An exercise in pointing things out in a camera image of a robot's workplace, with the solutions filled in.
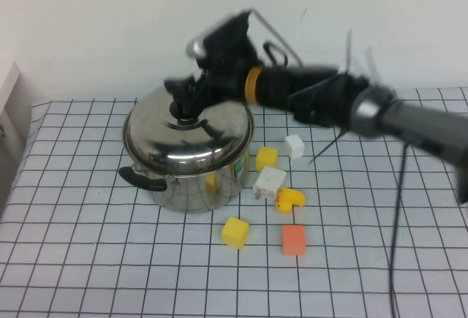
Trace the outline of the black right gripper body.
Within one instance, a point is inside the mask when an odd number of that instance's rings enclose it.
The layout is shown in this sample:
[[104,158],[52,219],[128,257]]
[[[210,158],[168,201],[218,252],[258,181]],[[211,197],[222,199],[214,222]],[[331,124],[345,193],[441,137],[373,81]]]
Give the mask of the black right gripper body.
[[246,77],[260,64],[257,51],[246,32],[217,31],[203,39],[205,58],[202,83],[210,99],[244,99]]

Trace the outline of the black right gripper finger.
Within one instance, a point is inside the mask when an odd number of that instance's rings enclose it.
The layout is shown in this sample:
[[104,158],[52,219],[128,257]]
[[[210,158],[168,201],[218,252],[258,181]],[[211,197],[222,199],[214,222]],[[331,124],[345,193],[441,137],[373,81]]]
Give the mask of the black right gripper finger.
[[206,76],[185,79],[182,94],[181,108],[184,116],[199,116],[204,109],[219,102],[214,82]]
[[197,81],[193,75],[188,77],[169,77],[164,79],[164,87],[178,103],[194,103],[197,98]]

